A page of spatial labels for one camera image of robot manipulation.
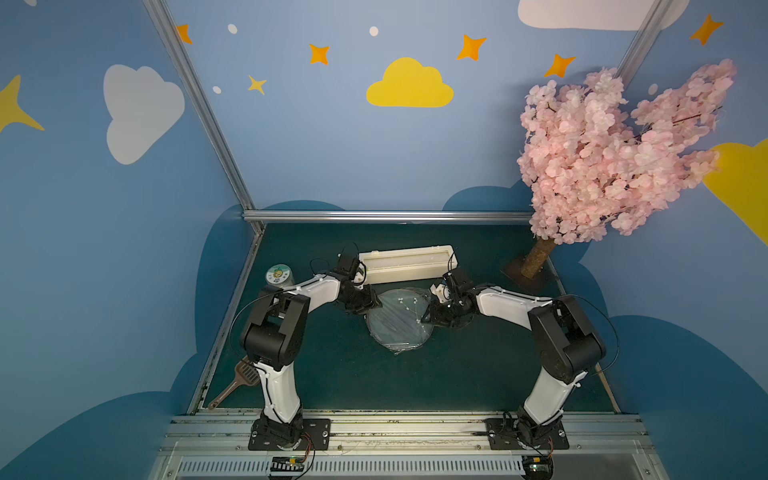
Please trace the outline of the white plastic wrap dispenser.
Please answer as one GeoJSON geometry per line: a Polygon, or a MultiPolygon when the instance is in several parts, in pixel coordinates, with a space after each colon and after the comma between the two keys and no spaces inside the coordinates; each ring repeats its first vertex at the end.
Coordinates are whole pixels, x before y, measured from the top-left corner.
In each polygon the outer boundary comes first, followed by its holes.
{"type": "Polygon", "coordinates": [[[366,267],[365,285],[437,279],[458,266],[451,245],[371,251],[359,254],[366,267]]]}

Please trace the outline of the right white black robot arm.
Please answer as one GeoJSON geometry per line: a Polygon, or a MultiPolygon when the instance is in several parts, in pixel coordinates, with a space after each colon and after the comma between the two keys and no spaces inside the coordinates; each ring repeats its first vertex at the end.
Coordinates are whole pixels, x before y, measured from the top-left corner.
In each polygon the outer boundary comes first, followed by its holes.
{"type": "Polygon", "coordinates": [[[531,296],[498,286],[430,288],[424,319],[449,326],[470,314],[495,317],[531,332],[541,365],[518,414],[518,430],[530,438],[551,431],[566,400],[606,355],[605,344],[574,295],[531,296]]]}

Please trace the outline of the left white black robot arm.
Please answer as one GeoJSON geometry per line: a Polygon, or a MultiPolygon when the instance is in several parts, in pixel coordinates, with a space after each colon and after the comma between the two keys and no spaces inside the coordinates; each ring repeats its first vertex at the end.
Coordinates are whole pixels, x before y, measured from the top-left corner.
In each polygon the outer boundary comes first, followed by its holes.
{"type": "Polygon", "coordinates": [[[259,373],[265,399],[262,416],[269,427],[301,426],[294,362],[309,314],[333,303],[355,315],[381,306],[371,286],[338,274],[317,274],[288,289],[266,286],[252,302],[239,343],[259,373]]]}

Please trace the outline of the brown slotted spatula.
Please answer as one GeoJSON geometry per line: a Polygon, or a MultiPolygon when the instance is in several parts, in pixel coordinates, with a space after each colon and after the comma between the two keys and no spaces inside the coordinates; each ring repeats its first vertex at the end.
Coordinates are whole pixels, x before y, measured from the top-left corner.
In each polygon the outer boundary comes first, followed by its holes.
{"type": "Polygon", "coordinates": [[[214,410],[240,387],[254,387],[260,383],[259,370],[247,358],[238,361],[234,368],[234,379],[230,384],[208,405],[208,410],[214,410]]]}

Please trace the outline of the pink cherry blossom tree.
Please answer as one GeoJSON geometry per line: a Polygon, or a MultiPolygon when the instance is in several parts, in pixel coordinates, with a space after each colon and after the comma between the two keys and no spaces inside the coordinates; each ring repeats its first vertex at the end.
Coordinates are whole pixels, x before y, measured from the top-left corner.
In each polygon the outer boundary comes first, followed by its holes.
{"type": "Polygon", "coordinates": [[[719,154],[694,146],[715,129],[736,74],[730,59],[704,65],[631,112],[622,108],[624,83],[614,69],[581,84],[533,86],[520,116],[525,143],[517,164],[532,192],[536,242],[504,274],[538,292],[556,246],[597,242],[610,229],[628,236],[698,186],[719,154]]]}

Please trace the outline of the aluminium back frame bar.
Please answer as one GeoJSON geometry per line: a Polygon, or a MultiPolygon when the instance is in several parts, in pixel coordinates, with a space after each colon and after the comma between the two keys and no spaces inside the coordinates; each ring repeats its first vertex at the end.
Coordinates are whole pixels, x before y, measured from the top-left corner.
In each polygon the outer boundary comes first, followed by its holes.
{"type": "Polygon", "coordinates": [[[369,223],[369,224],[513,224],[525,225],[529,212],[476,211],[323,211],[245,210],[243,218],[266,223],[369,223]]]}

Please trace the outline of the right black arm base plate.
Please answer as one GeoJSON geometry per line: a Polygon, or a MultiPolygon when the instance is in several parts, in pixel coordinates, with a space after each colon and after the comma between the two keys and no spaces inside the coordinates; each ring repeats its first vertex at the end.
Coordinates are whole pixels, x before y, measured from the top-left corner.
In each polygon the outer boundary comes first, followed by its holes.
{"type": "Polygon", "coordinates": [[[570,443],[558,418],[547,425],[534,424],[527,418],[492,417],[484,420],[492,450],[568,450],[570,443]]]}

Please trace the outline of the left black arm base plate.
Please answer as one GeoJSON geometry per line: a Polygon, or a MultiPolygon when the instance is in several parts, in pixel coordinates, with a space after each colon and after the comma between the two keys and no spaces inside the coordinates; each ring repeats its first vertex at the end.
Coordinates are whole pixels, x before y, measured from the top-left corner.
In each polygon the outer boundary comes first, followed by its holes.
{"type": "Polygon", "coordinates": [[[327,418],[303,419],[281,423],[260,416],[252,425],[249,451],[325,451],[329,447],[332,422],[327,418]]]}

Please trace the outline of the aluminium front rail frame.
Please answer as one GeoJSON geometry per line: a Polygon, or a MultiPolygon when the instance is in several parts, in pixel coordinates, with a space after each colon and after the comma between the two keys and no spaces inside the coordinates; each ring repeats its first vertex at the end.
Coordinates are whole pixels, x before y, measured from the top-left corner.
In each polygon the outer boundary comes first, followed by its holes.
{"type": "Polygon", "coordinates": [[[519,445],[492,429],[499,412],[308,411],[310,453],[251,451],[249,411],[172,420],[152,479],[519,479],[550,470],[556,479],[665,479],[668,474],[637,415],[568,413],[556,436],[565,449],[519,445]]]}

